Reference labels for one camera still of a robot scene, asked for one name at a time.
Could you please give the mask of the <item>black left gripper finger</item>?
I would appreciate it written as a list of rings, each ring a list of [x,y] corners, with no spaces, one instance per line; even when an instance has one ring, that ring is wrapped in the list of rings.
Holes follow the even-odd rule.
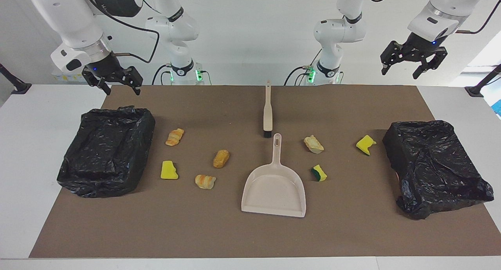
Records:
[[[403,61],[402,48],[402,44],[391,41],[381,53],[380,60],[383,65],[381,69],[382,75],[386,75],[392,65]]]
[[[418,79],[422,73],[428,70],[436,70],[447,55],[448,52],[446,48],[438,48],[434,51],[420,51],[415,54],[415,57],[419,59],[418,62],[421,63],[421,65],[413,72],[413,79]]]

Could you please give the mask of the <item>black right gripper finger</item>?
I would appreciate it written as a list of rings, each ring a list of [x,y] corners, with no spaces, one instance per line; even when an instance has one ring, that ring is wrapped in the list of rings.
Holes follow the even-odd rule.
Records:
[[[111,94],[111,89],[107,85],[105,77],[97,78],[88,68],[82,70],[82,76],[90,87],[97,87],[105,92],[106,95]]]
[[[138,72],[138,70],[134,66],[129,67],[129,86],[132,88],[133,92],[139,96],[140,95],[140,87],[143,83],[143,77]]]

